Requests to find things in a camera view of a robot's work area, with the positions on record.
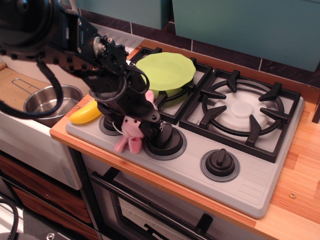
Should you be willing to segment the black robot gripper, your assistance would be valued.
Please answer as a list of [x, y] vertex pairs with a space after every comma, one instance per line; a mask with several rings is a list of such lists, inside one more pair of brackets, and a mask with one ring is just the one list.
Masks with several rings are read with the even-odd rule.
[[138, 128], [148, 140], [162, 131], [165, 122], [152, 102], [147, 100], [149, 89], [140, 72], [115, 75], [110, 72], [88, 74], [89, 94], [98, 102], [97, 109], [112, 122], [122, 122], [125, 116], [141, 121]]

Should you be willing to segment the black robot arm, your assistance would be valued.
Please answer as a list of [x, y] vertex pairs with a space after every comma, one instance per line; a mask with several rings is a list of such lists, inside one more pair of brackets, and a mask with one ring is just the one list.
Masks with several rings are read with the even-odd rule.
[[116, 126], [124, 116], [139, 121], [139, 129], [154, 139], [163, 129], [159, 112], [147, 101], [147, 75], [127, 63], [128, 53], [77, 13], [57, 0], [3, 0], [0, 3], [0, 53], [13, 60], [36, 62], [50, 81], [57, 104], [43, 113], [14, 109], [2, 102], [0, 110], [26, 120], [46, 117], [63, 101], [62, 87], [49, 69], [58, 65], [81, 78], [98, 109]]

